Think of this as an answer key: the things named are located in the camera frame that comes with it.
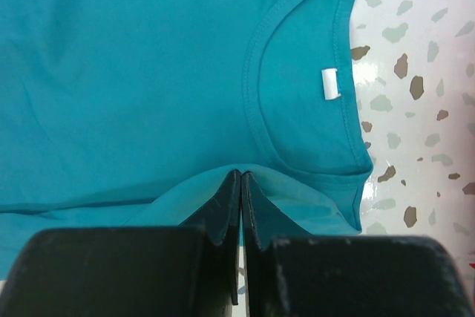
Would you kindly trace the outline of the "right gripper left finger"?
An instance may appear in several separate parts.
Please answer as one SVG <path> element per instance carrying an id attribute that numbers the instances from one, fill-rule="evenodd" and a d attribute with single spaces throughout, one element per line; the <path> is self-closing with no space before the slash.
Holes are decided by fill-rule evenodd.
<path id="1" fill-rule="evenodd" d="M 240 173 L 178 226 L 35 234 L 1 292 L 3 316 L 230 316 L 238 302 Z"/>

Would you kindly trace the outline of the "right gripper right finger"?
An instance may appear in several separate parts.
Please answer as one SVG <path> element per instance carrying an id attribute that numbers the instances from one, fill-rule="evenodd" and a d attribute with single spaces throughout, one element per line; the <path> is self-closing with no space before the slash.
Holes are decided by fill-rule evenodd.
<path id="1" fill-rule="evenodd" d="M 472 316 L 448 252 L 421 236 L 311 235 L 241 178 L 250 316 Z"/>

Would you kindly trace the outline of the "teal t shirt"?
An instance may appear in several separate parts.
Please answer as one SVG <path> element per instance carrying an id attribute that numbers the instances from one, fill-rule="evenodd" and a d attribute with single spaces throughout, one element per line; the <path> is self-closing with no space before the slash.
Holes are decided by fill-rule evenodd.
<path id="1" fill-rule="evenodd" d="M 354 1 L 1 0 L 1 276 L 43 229 L 181 223 L 234 169 L 358 234 Z"/>

